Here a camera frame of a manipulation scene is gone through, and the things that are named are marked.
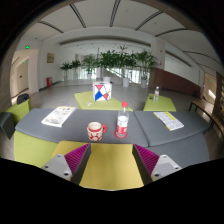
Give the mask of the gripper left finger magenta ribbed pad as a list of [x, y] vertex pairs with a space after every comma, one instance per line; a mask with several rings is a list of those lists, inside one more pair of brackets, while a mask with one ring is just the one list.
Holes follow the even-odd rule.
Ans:
[[42, 169], [79, 185], [90, 155], [91, 145], [85, 144], [66, 155], [56, 154]]

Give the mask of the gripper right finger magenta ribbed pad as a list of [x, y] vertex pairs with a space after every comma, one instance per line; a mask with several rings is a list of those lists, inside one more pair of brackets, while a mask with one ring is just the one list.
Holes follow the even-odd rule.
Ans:
[[181, 170], [181, 167], [168, 155], [159, 156], [137, 144], [133, 145], [132, 154], [144, 185]]

